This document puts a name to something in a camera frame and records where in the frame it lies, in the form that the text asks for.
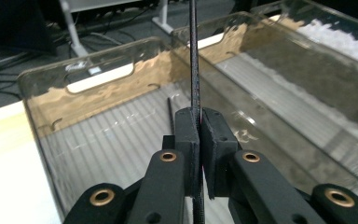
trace clear plastic container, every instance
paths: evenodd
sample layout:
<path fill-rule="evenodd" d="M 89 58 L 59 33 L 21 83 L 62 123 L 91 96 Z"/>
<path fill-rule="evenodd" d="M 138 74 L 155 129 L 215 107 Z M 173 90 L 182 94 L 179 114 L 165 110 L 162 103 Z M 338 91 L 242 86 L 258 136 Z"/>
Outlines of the clear plastic container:
<path fill-rule="evenodd" d="M 283 173 L 284 162 L 278 159 L 282 153 L 306 173 L 320 165 L 323 160 L 314 153 L 321 153 L 358 178 L 357 61 L 244 12 L 198 28 L 202 60 L 226 75 L 238 92 L 249 94 L 227 99 L 282 151 L 257 150 L 269 154 Z M 188 43 L 188 27 L 172 32 L 175 51 L 187 61 Z M 327 169 L 317 173 L 317 182 L 336 181 Z"/>
<path fill-rule="evenodd" d="M 308 0 L 282 0 L 255 7 L 267 16 L 310 40 L 358 60 L 358 20 Z"/>
<path fill-rule="evenodd" d="M 281 120 L 209 63 L 201 60 L 200 70 L 202 106 L 222 112 L 243 147 L 264 152 L 308 193 L 325 182 L 358 192 L 358 179 L 304 138 L 301 150 L 271 141 L 242 109 Z M 100 75 L 92 77 L 96 71 Z M 190 106 L 189 66 L 157 38 L 25 71 L 19 83 L 62 218 L 91 186 L 124 189 L 142 178 L 163 135 L 172 134 L 168 101 L 173 113 Z M 280 133 L 298 135 L 283 127 Z M 227 199 L 207 200 L 205 209 L 207 223 L 232 223 Z"/>

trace black stick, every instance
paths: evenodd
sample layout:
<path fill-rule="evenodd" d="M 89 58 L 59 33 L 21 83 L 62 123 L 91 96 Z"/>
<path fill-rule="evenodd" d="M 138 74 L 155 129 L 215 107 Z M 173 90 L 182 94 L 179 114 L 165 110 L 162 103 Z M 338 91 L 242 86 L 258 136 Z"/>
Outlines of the black stick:
<path fill-rule="evenodd" d="M 199 53 L 197 43 L 197 5 L 196 0 L 190 0 L 190 61 L 191 61 L 191 110 L 196 122 L 197 131 L 200 133 L 200 75 Z M 199 179 L 193 182 L 193 219 L 195 224 L 205 223 L 203 201 L 203 175 L 200 154 Z"/>
<path fill-rule="evenodd" d="M 171 103 L 171 98 L 170 97 L 167 98 L 167 104 L 168 104 L 168 114 L 170 116 L 171 134 L 174 135 L 175 134 L 175 121 L 174 121 L 174 118 L 173 118 L 172 103 Z"/>

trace bolt hole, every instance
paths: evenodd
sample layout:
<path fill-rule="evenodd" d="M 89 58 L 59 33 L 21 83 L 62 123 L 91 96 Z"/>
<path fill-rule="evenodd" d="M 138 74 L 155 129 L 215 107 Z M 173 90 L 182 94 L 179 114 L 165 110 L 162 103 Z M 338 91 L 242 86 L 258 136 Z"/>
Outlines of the bolt hole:
<path fill-rule="evenodd" d="M 97 189 L 89 197 L 89 202 L 94 206 L 104 206 L 112 202 L 114 198 L 115 193 L 111 189 Z"/>
<path fill-rule="evenodd" d="M 107 192 L 100 192 L 97 196 L 95 196 L 95 199 L 98 201 L 105 200 L 108 196 L 109 194 Z"/>
<path fill-rule="evenodd" d="M 146 217 L 147 223 L 159 223 L 161 221 L 161 215 L 159 213 L 150 213 Z"/>
<path fill-rule="evenodd" d="M 324 195 L 332 202 L 342 207 L 353 207 L 354 200 L 351 196 L 338 189 L 327 189 Z"/>
<path fill-rule="evenodd" d="M 342 201 L 342 202 L 346 202 L 347 199 L 342 196 L 341 194 L 338 194 L 338 193 L 332 193 L 331 196 L 336 199 L 336 200 L 339 200 L 339 201 Z"/>
<path fill-rule="evenodd" d="M 246 155 L 246 159 L 255 160 L 255 159 L 256 159 L 256 156 L 249 154 L 249 155 Z"/>
<path fill-rule="evenodd" d="M 249 162 L 258 162 L 260 161 L 260 157 L 257 156 L 256 154 L 254 153 L 250 153 L 250 152 L 247 152 L 247 153 L 244 153 L 242 155 L 242 158 L 246 161 L 249 161 Z"/>
<path fill-rule="evenodd" d="M 303 216 L 301 216 L 299 214 L 292 215 L 292 220 L 296 224 L 307 224 L 308 223 L 308 221 Z"/>
<path fill-rule="evenodd" d="M 162 153 L 159 158 L 162 160 L 162 161 L 174 161 L 176 160 L 176 154 L 174 153 L 171 153 L 171 152 L 165 152 L 165 153 Z"/>
<path fill-rule="evenodd" d="M 172 154 L 164 154 L 164 155 L 162 155 L 162 158 L 164 158 L 165 160 L 169 160 L 169 159 L 173 158 L 173 155 Z"/>

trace container handle cutout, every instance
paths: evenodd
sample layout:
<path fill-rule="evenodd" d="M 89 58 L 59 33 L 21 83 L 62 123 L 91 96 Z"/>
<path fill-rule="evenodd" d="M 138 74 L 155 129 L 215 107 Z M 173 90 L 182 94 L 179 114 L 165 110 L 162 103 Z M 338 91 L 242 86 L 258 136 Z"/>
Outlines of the container handle cutout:
<path fill-rule="evenodd" d="M 104 83 L 126 77 L 132 73 L 133 64 L 129 63 L 118 68 L 103 72 L 99 75 L 88 77 L 75 83 L 69 84 L 66 88 L 71 93 L 79 93 Z"/>
<path fill-rule="evenodd" d="M 219 43 L 220 41 L 222 41 L 223 37 L 224 37 L 224 33 L 221 33 L 218 35 L 213 35 L 213 36 L 201 39 L 198 41 L 198 47 L 199 47 L 199 49 L 203 49 L 203 48 L 206 48 L 213 44 Z"/>

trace computer monitor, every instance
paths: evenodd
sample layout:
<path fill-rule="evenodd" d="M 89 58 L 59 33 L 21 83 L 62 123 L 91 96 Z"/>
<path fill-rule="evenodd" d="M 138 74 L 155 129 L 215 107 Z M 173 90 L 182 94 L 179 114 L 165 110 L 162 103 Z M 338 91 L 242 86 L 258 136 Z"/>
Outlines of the computer monitor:
<path fill-rule="evenodd" d="M 0 0 L 0 48 L 55 53 L 36 0 Z"/>

